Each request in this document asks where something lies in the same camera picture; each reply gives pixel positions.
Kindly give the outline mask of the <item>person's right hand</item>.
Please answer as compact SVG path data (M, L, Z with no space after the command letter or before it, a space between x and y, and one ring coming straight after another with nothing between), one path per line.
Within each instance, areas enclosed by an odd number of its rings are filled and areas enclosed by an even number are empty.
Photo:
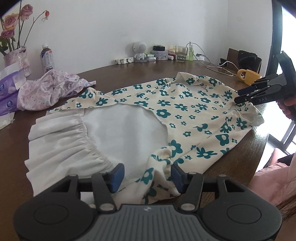
M295 121L295 95L278 100L277 104L287 118Z

